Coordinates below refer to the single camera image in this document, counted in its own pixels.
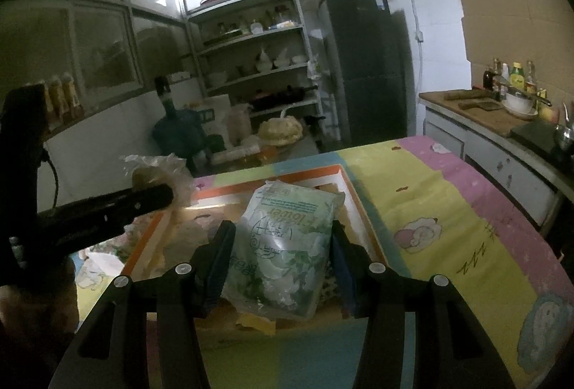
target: sauce bottle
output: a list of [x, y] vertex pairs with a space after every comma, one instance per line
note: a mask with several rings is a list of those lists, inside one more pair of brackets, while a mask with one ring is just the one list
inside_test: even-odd
[[54, 75], [50, 81], [50, 98], [52, 98], [52, 104], [54, 105], [58, 118], [65, 124], [70, 122], [72, 120], [70, 106], [68, 106], [66, 102], [64, 88], [58, 75]]
[[508, 64], [502, 64], [502, 78], [500, 82], [500, 100], [506, 100], [506, 92], [508, 91], [507, 84], [510, 82], [510, 74], [508, 72]]
[[535, 64], [533, 61], [526, 62], [526, 92], [536, 94], [536, 71]]
[[489, 66], [487, 70], [484, 70], [484, 74], [482, 76], [482, 87], [484, 89], [492, 90], [493, 89], [493, 76], [494, 72], [492, 67]]
[[48, 85], [46, 84], [45, 80], [40, 80], [38, 82], [39, 85], [44, 85], [44, 100], [46, 101], [46, 114], [48, 117], [48, 128], [50, 130], [54, 130], [58, 125], [61, 124], [58, 115], [56, 114], [56, 110], [54, 109], [54, 105], [52, 104], [52, 98], [50, 98], [50, 90], [48, 89]]
[[520, 90], [524, 89], [524, 70], [520, 62], [513, 64], [512, 72], [510, 72], [510, 84]]
[[64, 89], [66, 102], [70, 107], [72, 118], [81, 119], [84, 117], [84, 108], [82, 108], [80, 99], [77, 96], [74, 78], [68, 72], [65, 72], [64, 75], [62, 75], [62, 87]]

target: cardboard box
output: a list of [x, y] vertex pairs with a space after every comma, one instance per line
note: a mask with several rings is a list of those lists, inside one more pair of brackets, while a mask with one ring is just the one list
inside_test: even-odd
[[536, 66], [553, 105], [574, 101], [574, 11], [567, 0], [461, 0], [473, 86], [497, 57]]

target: cable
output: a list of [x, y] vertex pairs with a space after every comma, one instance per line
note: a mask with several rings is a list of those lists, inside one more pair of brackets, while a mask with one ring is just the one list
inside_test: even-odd
[[[413, 9], [413, 16], [414, 16], [414, 26], [416, 28], [416, 32], [418, 34], [418, 32], [420, 31], [420, 28], [418, 26], [418, 15], [417, 15], [417, 6], [414, 3], [414, 0], [410, 0], [410, 4], [412, 6]], [[415, 99], [415, 103], [414, 103], [414, 116], [416, 118], [416, 113], [417, 113], [417, 106], [418, 106], [418, 102], [419, 102], [419, 97], [418, 97], [418, 92], [421, 89], [421, 85], [423, 82], [423, 45], [421, 44], [421, 42], [418, 40], [417, 38], [417, 44], [418, 44], [418, 62], [419, 62], [419, 66], [418, 66], [418, 80], [417, 80], [417, 84], [414, 87], [414, 99]]]
[[58, 172], [56, 171], [54, 163], [50, 159], [50, 154], [48, 153], [48, 151], [46, 151], [46, 148], [42, 149], [42, 161], [45, 161], [50, 165], [52, 173], [54, 174], [54, 183], [56, 184], [56, 190], [54, 191], [54, 203], [52, 204], [52, 209], [54, 209], [56, 207], [56, 204], [58, 203], [58, 192], [60, 191], [60, 182], [58, 180]]

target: cartoon sheep print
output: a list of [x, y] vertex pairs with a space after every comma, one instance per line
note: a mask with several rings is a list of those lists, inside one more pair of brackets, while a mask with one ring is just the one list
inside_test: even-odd
[[427, 248], [440, 238], [441, 227], [436, 218], [421, 217], [414, 223], [408, 223], [395, 236], [395, 242], [409, 253]]
[[553, 293], [538, 297], [526, 316], [518, 340], [518, 364], [527, 373], [553, 364], [572, 333], [574, 310]]

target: plastic bag of bread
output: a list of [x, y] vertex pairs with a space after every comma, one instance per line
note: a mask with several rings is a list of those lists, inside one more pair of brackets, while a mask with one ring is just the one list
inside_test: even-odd
[[258, 135], [263, 144], [284, 146], [302, 137], [303, 126], [293, 116], [273, 118], [260, 125]]

